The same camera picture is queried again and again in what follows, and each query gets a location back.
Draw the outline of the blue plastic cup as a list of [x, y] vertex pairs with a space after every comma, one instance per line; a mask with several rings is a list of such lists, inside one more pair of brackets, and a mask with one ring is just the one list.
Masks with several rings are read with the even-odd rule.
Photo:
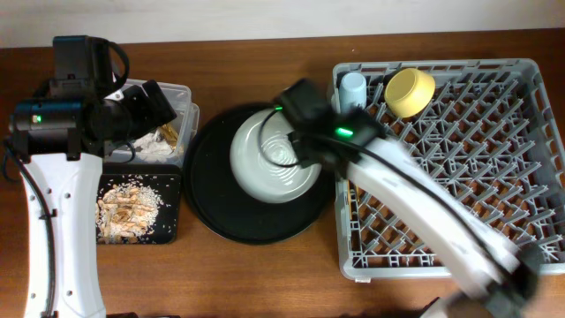
[[338, 88], [340, 111], [347, 113], [356, 108], [364, 109], [367, 100], [366, 89], [366, 79], [361, 73], [346, 73]]

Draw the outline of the yellow bowl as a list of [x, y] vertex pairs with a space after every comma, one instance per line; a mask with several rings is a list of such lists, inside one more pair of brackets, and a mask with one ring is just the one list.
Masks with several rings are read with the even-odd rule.
[[412, 117], [432, 100], [435, 80], [432, 75], [415, 68], [396, 73], [385, 87], [385, 102], [400, 118]]

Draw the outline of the gold foil wrapper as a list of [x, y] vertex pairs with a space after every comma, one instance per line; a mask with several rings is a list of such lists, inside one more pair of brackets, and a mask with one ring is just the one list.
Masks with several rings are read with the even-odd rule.
[[175, 150], [178, 142], [178, 132], [171, 123], [159, 127], [163, 138], [167, 141], [172, 150]]

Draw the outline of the food scraps and rice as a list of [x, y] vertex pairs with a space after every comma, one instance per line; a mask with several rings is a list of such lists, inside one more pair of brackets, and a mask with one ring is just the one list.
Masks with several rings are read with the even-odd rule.
[[164, 206], [161, 195], [149, 185], [114, 184], [95, 203], [97, 243], [146, 243]]

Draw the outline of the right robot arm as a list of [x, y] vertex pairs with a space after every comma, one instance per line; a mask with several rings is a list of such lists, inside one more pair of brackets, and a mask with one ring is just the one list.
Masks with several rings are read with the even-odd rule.
[[422, 170], [362, 109], [335, 112], [308, 79], [275, 98], [299, 165], [338, 172], [391, 210], [440, 258], [459, 291], [417, 317], [520, 317], [534, 298], [540, 248], [517, 246], [480, 221]]

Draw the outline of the grey round plate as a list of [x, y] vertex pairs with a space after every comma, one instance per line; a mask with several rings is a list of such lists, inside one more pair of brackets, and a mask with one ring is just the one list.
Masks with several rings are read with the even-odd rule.
[[230, 145], [230, 167], [240, 187], [266, 203], [292, 201], [310, 190], [321, 174], [318, 164], [302, 168], [288, 139], [284, 116], [260, 110], [237, 126]]

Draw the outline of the white paper napkin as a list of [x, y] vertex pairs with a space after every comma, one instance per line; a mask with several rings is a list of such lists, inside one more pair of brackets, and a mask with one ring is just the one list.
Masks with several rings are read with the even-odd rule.
[[135, 140], [133, 147], [142, 154], [170, 155], [174, 152], [167, 141], [163, 138], [159, 128], [145, 136]]

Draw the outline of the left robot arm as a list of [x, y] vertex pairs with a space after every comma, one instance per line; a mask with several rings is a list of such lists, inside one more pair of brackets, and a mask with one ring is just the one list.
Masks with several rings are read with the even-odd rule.
[[95, 207], [106, 155], [176, 117], [158, 84], [126, 86], [114, 42], [53, 41], [54, 76], [11, 114], [6, 154], [23, 179], [29, 220], [28, 317], [103, 317]]

